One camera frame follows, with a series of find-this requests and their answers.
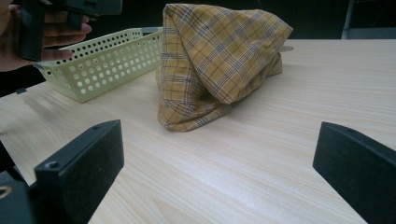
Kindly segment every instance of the person's hand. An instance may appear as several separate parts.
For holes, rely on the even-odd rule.
[[[12,0],[0,0],[0,72],[14,70],[34,63],[25,61],[17,55],[21,6],[11,5],[11,2]],[[81,31],[67,28],[66,19],[67,12],[64,11],[46,14],[44,47],[64,46],[80,42],[92,29],[87,24],[89,19],[86,16],[83,17]],[[72,54],[71,50],[44,49],[42,61],[69,59]]]

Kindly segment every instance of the dark background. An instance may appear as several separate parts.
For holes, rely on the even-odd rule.
[[[87,39],[128,28],[162,26],[162,11],[166,3],[208,4],[231,9],[260,8],[276,14],[293,27],[290,39],[340,39],[348,7],[348,0],[123,0],[120,15],[102,16],[97,21],[90,21],[92,32]],[[394,0],[356,1],[350,26],[394,27],[395,5]],[[45,80],[33,66],[2,73],[1,76],[0,97]]]

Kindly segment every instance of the wooden table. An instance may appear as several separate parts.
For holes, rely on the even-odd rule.
[[[48,83],[0,99],[0,139],[34,167],[120,119],[125,166],[91,223],[364,223],[314,170],[322,121],[396,148],[396,40],[288,40],[283,74],[188,133],[157,121],[155,71],[85,104]]]

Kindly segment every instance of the perforated basket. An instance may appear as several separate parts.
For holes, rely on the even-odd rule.
[[[85,103],[159,66],[162,44],[162,27],[127,29],[68,46],[73,58],[35,67],[54,90]]]

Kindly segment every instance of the fabric fold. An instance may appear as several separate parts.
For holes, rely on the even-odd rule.
[[[262,10],[168,4],[163,10],[158,120],[186,132],[227,115],[231,103],[282,72],[292,28]]]

